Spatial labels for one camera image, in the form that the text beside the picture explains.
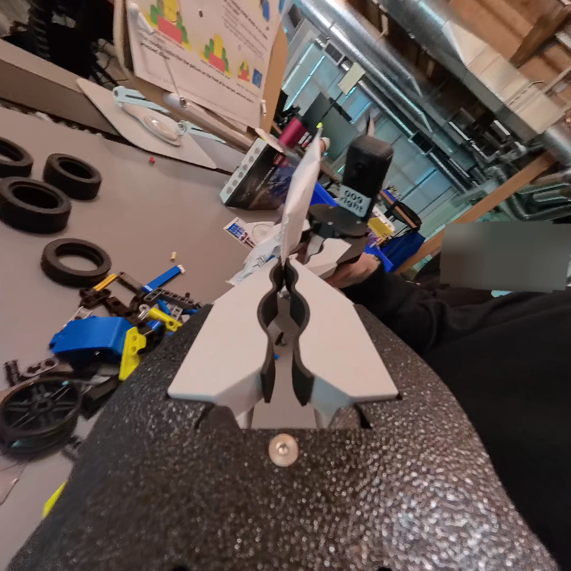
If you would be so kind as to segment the black rubber tire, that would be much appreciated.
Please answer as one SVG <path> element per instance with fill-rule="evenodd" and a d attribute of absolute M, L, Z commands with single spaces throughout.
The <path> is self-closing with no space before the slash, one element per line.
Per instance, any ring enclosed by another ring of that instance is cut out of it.
<path fill-rule="evenodd" d="M 95 199 L 102 184 L 101 174 L 95 167 L 64 153 L 47 157 L 42 177 L 69 198 L 80 201 Z"/>
<path fill-rule="evenodd" d="M 25 177 L 1 179 L 1 221 L 17 230 L 53 234 L 68 225 L 69 197 L 46 182 Z"/>
<path fill-rule="evenodd" d="M 91 270 L 70 268 L 61 258 L 75 256 L 95 264 Z M 40 267 L 52 281 L 67 287 L 91 288 L 103 281 L 111 269 L 109 254 L 100 246 L 83 239 L 60 238 L 44 247 Z"/>
<path fill-rule="evenodd" d="M 24 148 L 1 137 L 1 178 L 28 177 L 32 166 L 33 158 Z"/>

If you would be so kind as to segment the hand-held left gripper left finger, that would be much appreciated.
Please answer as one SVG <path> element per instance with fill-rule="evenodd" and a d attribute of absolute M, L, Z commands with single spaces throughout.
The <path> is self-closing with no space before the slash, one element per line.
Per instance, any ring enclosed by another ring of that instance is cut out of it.
<path fill-rule="evenodd" d="M 254 407 L 270 402 L 274 390 L 274 342 L 268 326 L 277 316 L 282 285 L 282 262 L 272 258 L 219 297 L 168 396 L 227 407 L 239 427 L 250 428 Z"/>

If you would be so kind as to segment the cardboard sign with printed sheet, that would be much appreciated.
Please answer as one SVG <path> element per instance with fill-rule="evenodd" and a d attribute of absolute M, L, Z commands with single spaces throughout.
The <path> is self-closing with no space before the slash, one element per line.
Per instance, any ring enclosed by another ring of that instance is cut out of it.
<path fill-rule="evenodd" d="M 132 85 L 179 117 L 240 140 L 268 131 L 287 60 L 291 1 L 113 1 Z"/>

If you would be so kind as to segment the person's black clothed body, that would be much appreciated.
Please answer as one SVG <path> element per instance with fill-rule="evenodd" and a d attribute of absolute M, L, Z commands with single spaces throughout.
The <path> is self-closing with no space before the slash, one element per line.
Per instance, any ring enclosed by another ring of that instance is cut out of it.
<path fill-rule="evenodd" d="M 570 289 L 419 307 L 434 326 L 422 355 L 467 413 L 518 511 L 570 570 Z"/>

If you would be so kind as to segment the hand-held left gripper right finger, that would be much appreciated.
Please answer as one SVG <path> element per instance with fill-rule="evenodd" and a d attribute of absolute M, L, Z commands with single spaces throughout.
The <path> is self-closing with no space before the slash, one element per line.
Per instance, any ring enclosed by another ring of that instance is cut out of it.
<path fill-rule="evenodd" d="M 289 314 L 298 327 L 292 386 L 325 428 L 338 410 L 399 395 L 354 304 L 296 260 L 285 263 Z"/>

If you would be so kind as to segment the lego sticker sheet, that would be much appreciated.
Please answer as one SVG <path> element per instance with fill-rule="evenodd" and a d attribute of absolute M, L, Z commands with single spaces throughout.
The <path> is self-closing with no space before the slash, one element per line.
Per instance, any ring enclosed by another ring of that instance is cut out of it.
<path fill-rule="evenodd" d="M 228 222 L 223 229 L 240 243 L 252 249 L 256 246 L 256 240 L 253 237 L 255 225 L 256 223 L 247 223 L 242 218 L 236 217 Z"/>

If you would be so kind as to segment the dark lego set box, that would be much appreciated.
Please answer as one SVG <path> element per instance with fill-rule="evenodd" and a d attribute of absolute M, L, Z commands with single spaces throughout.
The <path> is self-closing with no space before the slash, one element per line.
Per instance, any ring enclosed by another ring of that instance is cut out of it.
<path fill-rule="evenodd" d="M 231 208 L 278 210 L 286 202 L 301 157 L 267 134 L 258 136 L 222 188 L 219 198 Z"/>

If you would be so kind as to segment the person's right forearm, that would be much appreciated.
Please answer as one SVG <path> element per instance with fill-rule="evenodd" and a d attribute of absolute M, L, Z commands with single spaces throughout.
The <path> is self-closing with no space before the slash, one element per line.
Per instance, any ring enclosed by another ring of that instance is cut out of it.
<path fill-rule="evenodd" d="M 450 341 L 458 333 L 448 304 L 387 273 L 382 264 L 365 281 L 341 292 L 370 311 L 418 354 Z"/>

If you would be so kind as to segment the person's right hand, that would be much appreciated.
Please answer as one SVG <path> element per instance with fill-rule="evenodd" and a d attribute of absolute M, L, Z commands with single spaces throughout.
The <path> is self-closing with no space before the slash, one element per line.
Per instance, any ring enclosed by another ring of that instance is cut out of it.
<path fill-rule="evenodd" d="M 336 289 L 345 289 L 365 281 L 382 264 L 375 255 L 362 253 L 356 261 L 337 266 L 325 282 Z"/>

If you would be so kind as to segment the blue plastic crate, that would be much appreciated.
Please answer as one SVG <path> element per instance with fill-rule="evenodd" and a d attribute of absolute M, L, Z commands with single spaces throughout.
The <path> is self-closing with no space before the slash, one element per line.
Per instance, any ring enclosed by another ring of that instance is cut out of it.
<path fill-rule="evenodd" d="M 368 244 L 364 252 L 381 260 L 386 272 L 394 273 L 405 261 L 418 252 L 425 237 L 417 230 L 389 238 L 380 244 Z"/>

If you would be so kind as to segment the blue curved lego panel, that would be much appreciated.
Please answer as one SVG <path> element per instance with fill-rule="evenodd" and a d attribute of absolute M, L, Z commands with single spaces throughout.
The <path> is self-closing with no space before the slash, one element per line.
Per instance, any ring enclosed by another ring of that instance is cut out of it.
<path fill-rule="evenodd" d="M 90 316 L 74 320 L 54 334 L 48 347 L 71 364 L 121 361 L 125 338 L 132 325 L 121 317 Z"/>

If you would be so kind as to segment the black lego wheel rim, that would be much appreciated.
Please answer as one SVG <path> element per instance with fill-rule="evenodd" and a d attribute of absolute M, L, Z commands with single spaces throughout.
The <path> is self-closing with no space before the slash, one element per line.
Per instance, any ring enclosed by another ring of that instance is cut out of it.
<path fill-rule="evenodd" d="M 1 452 L 34 459 L 60 450 L 73 437 L 83 394 L 61 378 L 22 382 L 1 396 Z"/>

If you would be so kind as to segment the pile of lego pieces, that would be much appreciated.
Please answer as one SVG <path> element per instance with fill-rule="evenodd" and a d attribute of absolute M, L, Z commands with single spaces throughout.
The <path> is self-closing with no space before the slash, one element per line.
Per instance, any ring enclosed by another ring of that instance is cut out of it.
<path fill-rule="evenodd" d="M 6 361 L 4 373 L 8 387 L 1 396 L 22 382 L 60 378 L 82 391 L 78 421 L 96 416 L 144 358 L 174 334 L 184 323 L 184 318 L 201 308 L 189 294 L 178 295 L 166 289 L 167 283 L 184 273 L 183 266 L 177 264 L 153 280 L 140 283 L 120 272 L 108 274 L 91 288 L 81 289 L 78 309 L 68 322 L 90 316 L 126 319 L 132 329 L 126 334 L 121 361 L 118 364 L 101 361 L 71 364 L 52 354 L 50 349 L 46 359 L 25 368 L 20 367 L 17 360 Z M 79 445 L 80 440 L 74 434 L 61 449 Z"/>

